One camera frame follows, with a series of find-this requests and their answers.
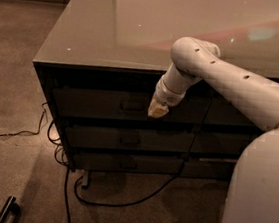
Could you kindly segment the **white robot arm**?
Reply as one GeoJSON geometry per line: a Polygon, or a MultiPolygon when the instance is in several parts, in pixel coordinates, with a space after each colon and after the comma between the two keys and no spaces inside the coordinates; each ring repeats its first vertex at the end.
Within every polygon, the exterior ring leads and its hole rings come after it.
{"type": "Polygon", "coordinates": [[[203,80],[263,134],[240,155],[221,223],[279,223],[279,83],[222,61],[214,43],[183,37],[155,87],[147,114],[160,118],[203,80]]]}

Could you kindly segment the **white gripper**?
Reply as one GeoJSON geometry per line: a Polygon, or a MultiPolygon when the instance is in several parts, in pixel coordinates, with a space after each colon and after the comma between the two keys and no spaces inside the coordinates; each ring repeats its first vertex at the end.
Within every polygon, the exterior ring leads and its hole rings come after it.
{"type": "Polygon", "coordinates": [[[184,93],[176,94],[169,90],[161,77],[155,86],[155,95],[148,107],[147,114],[150,118],[161,118],[169,112],[168,107],[177,106],[185,97],[184,93]]]}

